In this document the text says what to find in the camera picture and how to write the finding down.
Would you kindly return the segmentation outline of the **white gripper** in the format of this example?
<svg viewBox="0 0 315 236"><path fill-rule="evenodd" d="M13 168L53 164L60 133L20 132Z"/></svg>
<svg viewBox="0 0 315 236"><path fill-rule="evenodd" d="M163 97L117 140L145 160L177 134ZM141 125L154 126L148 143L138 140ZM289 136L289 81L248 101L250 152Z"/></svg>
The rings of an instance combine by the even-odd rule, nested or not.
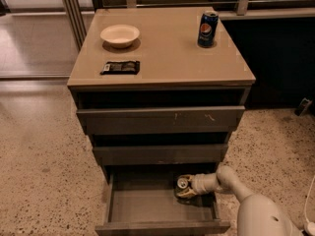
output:
<svg viewBox="0 0 315 236"><path fill-rule="evenodd" d="M217 175L212 174L184 174L180 175L179 179L186 179L192 181L192 189L179 190L176 194L178 199L192 199L197 195L205 195L214 192L219 187Z"/></svg>

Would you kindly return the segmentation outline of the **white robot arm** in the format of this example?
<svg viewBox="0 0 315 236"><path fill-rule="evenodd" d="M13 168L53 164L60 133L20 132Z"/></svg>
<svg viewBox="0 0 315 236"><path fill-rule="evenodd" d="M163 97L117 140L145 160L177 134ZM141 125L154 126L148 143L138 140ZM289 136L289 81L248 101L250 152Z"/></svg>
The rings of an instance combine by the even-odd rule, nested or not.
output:
<svg viewBox="0 0 315 236"><path fill-rule="evenodd" d="M237 236L304 236L270 198L246 187L229 166L215 173L184 174L176 181L175 196L192 199L211 192L233 194L239 201Z"/></svg>

